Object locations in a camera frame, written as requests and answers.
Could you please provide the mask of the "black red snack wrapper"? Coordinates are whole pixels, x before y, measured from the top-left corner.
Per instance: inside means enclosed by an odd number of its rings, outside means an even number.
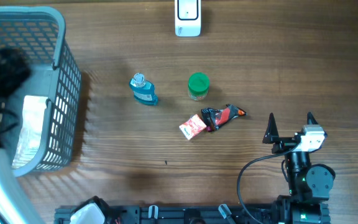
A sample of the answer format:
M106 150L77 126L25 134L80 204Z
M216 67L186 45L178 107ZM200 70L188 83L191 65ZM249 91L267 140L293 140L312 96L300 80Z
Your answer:
M247 112L235 105L227 104L226 108L222 110L203 108L201 110L201 115L206 125L207 132L211 133L217 131L227 122L236 117L247 116Z

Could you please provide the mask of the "red snack packet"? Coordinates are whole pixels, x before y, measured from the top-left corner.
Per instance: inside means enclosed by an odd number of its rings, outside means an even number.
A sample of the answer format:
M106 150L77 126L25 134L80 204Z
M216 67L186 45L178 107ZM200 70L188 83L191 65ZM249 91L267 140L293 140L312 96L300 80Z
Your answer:
M206 125L203 120L197 114L195 114L188 121L179 125L179 129L187 138L187 140L190 140L206 129Z

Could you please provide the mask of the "green lid jar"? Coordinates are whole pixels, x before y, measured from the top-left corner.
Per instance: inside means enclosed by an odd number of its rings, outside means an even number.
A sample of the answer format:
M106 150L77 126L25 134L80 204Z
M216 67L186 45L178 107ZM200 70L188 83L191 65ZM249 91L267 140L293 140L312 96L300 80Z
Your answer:
M203 100L209 91L209 77L201 72L194 73L188 79L188 94L192 100Z

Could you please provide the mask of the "blue mouthwash bottle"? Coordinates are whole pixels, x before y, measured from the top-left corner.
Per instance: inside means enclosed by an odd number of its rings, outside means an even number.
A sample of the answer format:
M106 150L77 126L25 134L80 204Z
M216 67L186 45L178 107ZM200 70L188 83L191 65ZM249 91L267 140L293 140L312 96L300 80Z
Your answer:
M144 105L157 105L158 96L155 94L153 83L145 79L144 74L136 73L129 82L134 98Z

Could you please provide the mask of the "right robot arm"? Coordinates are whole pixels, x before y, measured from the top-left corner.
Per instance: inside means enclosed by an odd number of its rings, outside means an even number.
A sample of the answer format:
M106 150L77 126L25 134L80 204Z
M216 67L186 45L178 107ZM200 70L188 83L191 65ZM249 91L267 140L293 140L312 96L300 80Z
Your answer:
M328 205L329 192L336 177L327 165L310 161L310 154L321 149L328 134L318 124L312 113L307 114L306 124L293 137L279 136L273 114L262 140L272 144L272 154L285 156L289 195L280 195L272 204L271 223L327 224L331 222Z

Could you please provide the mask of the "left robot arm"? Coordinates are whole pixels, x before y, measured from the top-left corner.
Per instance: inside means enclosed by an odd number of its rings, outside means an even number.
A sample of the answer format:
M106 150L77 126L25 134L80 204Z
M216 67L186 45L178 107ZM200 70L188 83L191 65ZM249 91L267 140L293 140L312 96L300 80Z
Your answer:
M11 96L32 76L32 70L18 49L0 49L0 102ZM19 124L18 113L0 107L0 223L43 223L41 216L21 189L9 163L2 134Z

